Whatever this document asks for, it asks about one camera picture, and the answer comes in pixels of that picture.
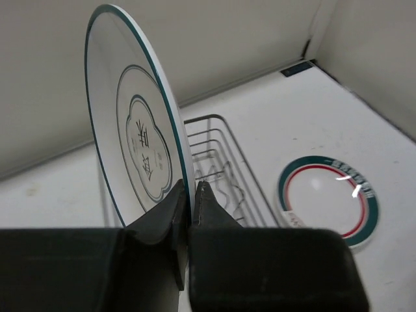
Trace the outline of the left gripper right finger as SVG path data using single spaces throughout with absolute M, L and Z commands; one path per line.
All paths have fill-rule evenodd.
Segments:
M 327 229 L 243 227 L 198 183 L 189 229 L 193 311 L 369 311 L 349 247 Z

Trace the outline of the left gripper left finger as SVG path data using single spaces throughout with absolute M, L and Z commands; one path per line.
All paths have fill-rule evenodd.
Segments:
M 1 230 L 2 311 L 177 311 L 185 187 L 125 228 Z

